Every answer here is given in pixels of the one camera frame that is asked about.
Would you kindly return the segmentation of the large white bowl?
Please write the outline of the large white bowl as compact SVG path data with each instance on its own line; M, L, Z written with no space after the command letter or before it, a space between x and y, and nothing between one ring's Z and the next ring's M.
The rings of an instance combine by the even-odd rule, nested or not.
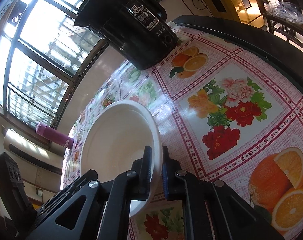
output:
M99 114L90 128L80 158L80 174L95 170L100 182L110 181L130 170L151 147L150 193L153 197L161 177L163 148L151 112L140 103L123 100L112 103Z

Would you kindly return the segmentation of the white standing air conditioner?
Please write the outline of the white standing air conditioner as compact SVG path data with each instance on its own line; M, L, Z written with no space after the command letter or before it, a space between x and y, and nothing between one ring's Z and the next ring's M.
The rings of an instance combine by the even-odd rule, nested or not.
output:
M41 148L11 128L6 131L3 145L6 150L33 165L58 175L62 174L61 156Z

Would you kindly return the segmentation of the magenta thermos bottle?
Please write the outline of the magenta thermos bottle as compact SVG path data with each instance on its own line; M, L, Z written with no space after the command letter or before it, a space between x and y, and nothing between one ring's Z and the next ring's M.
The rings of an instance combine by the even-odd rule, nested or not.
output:
M71 149L73 146L73 138L58 132L57 130L51 128L50 126L47 126L42 122L38 123L35 131L38 135L60 146L63 146L64 148Z

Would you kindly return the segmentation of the floral fruit tablecloth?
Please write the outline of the floral fruit tablecloth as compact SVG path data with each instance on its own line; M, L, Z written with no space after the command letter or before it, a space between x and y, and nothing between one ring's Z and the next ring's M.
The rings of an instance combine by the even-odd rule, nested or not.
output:
M84 143L118 101L147 108L161 140L200 179L226 179L266 211L285 239L303 231L303 88L251 52L214 35L176 27L182 44L147 70L124 62L73 125L61 185L80 175Z

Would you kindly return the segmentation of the barred window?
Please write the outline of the barred window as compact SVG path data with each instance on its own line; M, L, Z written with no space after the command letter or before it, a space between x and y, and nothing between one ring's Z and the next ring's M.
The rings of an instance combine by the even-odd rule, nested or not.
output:
M99 37L74 25L84 0L11 0L0 19L0 112L55 128Z

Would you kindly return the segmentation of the black electric kettle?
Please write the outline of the black electric kettle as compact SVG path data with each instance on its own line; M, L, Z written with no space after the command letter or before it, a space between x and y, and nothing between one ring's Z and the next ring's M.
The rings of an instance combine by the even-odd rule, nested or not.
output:
M74 25L92 30L145 70L166 58L178 38L166 24L167 13L155 0L84 0Z

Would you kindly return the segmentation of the dark wooden chair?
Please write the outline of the dark wooden chair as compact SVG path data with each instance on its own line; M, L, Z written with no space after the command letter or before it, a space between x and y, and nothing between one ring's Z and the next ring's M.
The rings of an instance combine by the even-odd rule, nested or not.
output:
M267 31L303 52L303 24L295 24L288 20L269 14L264 7L264 0L256 0L262 13Z

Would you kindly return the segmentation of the clear plastic bag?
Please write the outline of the clear plastic bag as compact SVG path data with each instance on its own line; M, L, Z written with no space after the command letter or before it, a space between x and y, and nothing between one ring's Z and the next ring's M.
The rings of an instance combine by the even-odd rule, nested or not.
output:
M276 2L264 5L265 10L272 16L285 19L291 23L303 24L303 14L293 3Z

